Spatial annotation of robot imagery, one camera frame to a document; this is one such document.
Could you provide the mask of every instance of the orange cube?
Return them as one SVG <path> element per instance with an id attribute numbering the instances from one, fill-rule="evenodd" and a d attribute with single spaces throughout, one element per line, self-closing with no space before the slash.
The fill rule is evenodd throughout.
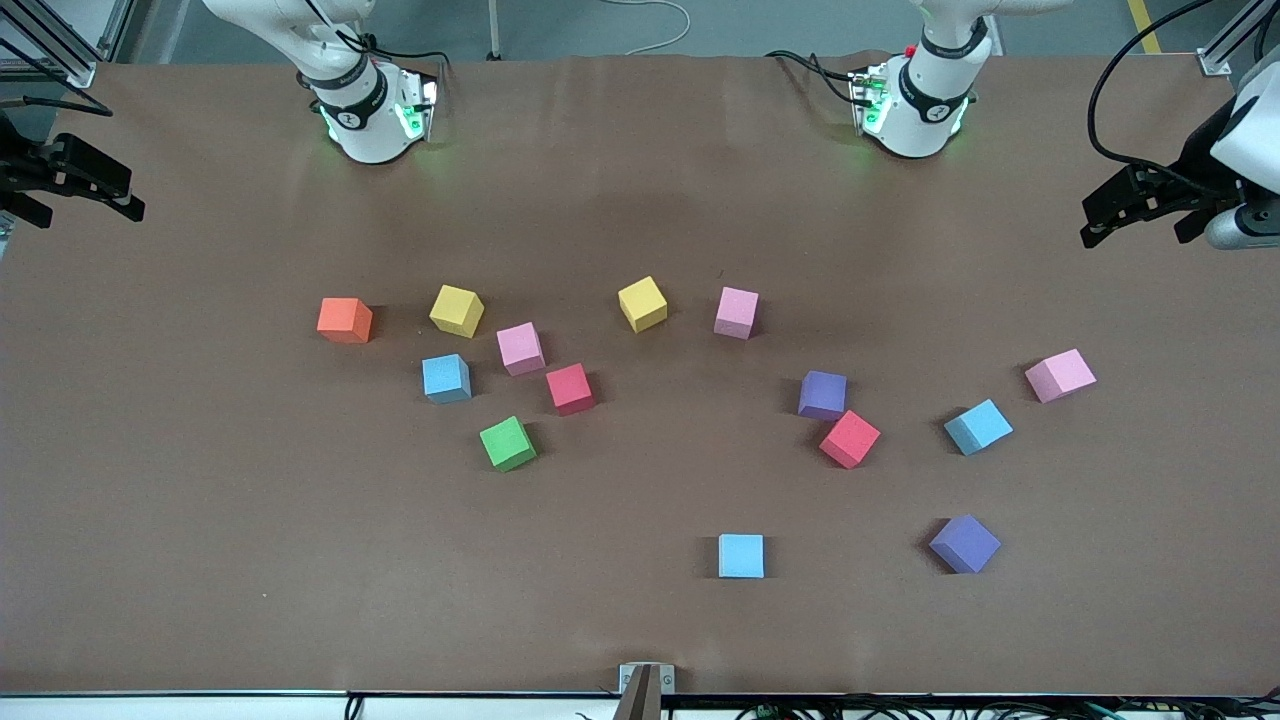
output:
<path id="1" fill-rule="evenodd" d="M 316 332 L 332 342 L 369 342 L 369 328 L 374 324 L 374 311 L 357 297 L 325 297 L 320 302 L 320 322 Z"/>

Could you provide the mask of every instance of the green led light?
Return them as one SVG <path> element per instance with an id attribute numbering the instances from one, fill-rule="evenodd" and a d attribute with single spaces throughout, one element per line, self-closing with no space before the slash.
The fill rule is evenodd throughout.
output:
<path id="1" fill-rule="evenodd" d="M 412 106 L 404 108 L 397 102 L 396 117 L 399 118 L 401 127 L 404 128 L 406 137 L 408 137 L 410 140 L 416 140 L 422 136 L 421 115 Z"/>

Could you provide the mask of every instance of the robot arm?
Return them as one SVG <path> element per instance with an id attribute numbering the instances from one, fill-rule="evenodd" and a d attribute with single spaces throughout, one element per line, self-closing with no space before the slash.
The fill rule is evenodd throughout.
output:
<path id="1" fill-rule="evenodd" d="M 356 67 L 360 53 L 338 32 L 357 33 L 348 23 L 369 18 L 374 0 L 205 0 L 214 15 L 237 24 L 279 50 L 302 74 L 334 79 Z"/>
<path id="2" fill-rule="evenodd" d="M 909 0 L 924 15 L 915 54 L 868 68 L 854 96 L 859 129 L 905 158 L 933 155 L 960 129 L 969 92 L 992 41 L 986 15 L 1036 15 L 1071 0 Z"/>
<path id="3" fill-rule="evenodd" d="M 924 15 L 924 36 L 943 47 L 963 47 L 984 15 L 1039 15 L 1071 0 L 908 0 Z"/>
<path id="4" fill-rule="evenodd" d="M 329 137 L 360 163 L 385 163 L 426 138 L 435 78 L 374 59 L 353 24 L 374 0 L 205 0 L 219 18 L 284 54 L 319 99 Z"/>

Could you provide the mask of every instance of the robot end effector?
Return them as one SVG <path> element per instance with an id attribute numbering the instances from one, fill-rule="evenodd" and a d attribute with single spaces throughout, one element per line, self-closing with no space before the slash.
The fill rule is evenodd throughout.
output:
<path id="1" fill-rule="evenodd" d="M 1188 137 L 1165 172 L 1130 163 L 1084 200 L 1085 247 L 1112 232 L 1171 213 L 1178 241 L 1201 234 L 1220 250 L 1280 246 L 1280 50 L 1240 83 L 1236 96 Z"/>

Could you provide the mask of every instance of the light blue cube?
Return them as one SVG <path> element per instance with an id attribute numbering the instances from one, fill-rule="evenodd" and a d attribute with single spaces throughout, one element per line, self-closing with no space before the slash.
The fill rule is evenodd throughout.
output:
<path id="1" fill-rule="evenodd" d="M 721 578 L 763 578 L 764 536 L 721 536 Z"/>
<path id="2" fill-rule="evenodd" d="M 439 405 L 471 400 L 471 368 L 461 355 L 428 357 L 422 360 L 422 391 Z"/>
<path id="3" fill-rule="evenodd" d="M 1014 432 L 1014 427 L 1000 414 L 991 400 L 984 400 L 946 425 L 951 439 L 960 446 L 960 452 L 973 455 L 997 439 Z"/>

